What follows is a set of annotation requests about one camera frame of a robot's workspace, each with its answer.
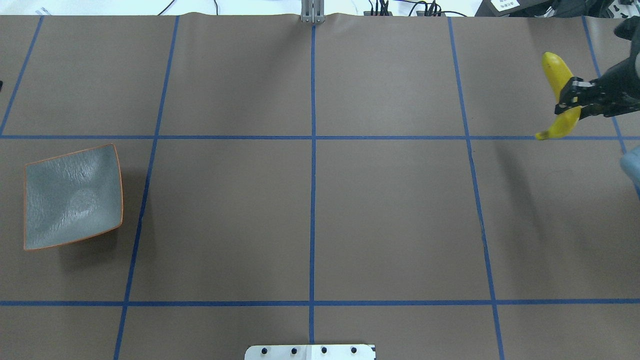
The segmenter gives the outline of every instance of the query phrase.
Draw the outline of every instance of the metal clamp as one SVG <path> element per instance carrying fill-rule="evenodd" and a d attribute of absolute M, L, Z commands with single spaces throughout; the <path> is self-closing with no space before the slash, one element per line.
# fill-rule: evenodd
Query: metal clamp
<path fill-rule="evenodd" d="M 324 0 L 302 0 L 300 20 L 307 24 L 322 24 L 324 22 Z"/>

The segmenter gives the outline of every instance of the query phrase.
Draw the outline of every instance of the square bowl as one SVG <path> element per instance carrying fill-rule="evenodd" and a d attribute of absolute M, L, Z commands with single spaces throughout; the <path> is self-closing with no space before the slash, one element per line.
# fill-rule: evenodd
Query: square bowl
<path fill-rule="evenodd" d="M 122 225 L 122 175 L 113 144 L 24 166 L 24 250 L 85 240 Z"/>

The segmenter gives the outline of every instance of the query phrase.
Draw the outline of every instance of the white label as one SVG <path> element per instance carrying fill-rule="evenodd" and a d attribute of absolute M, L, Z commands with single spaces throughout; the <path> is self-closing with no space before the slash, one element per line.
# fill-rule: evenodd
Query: white label
<path fill-rule="evenodd" d="M 499 12 L 520 6 L 518 0 L 491 0 L 491 4 L 493 4 Z"/>

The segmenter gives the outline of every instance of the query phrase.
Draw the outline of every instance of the yellow banana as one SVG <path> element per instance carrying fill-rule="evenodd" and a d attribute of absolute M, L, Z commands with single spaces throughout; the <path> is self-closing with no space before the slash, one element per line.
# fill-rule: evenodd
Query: yellow banana
<path fill-rule="evenodd" d="M 557 102 L 560 100 L 560 91 L 573 74 L 560 56 L 549 52 L 542 55 L 542 69 L 545 71 L 545 75 L 547 76 L 549 85 L 551 85 L 551 90 L 553 90 L 556 96 Z M 537 133 L 536 139 L 563 138 L 571 133 L 579 119 L 580 107 L 570 108 L 556 116 L 556 121 L 554 121 L 548 130 Z"/>

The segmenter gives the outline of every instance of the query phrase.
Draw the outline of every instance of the blue object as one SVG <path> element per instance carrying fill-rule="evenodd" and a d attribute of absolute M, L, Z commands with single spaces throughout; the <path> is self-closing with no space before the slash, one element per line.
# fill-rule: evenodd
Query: blue object
<path fill-rule="evenodd" d="M 640 146 L 626 153 L 620 159 L 620 166 L 627 175 L 640 186 Z"/>

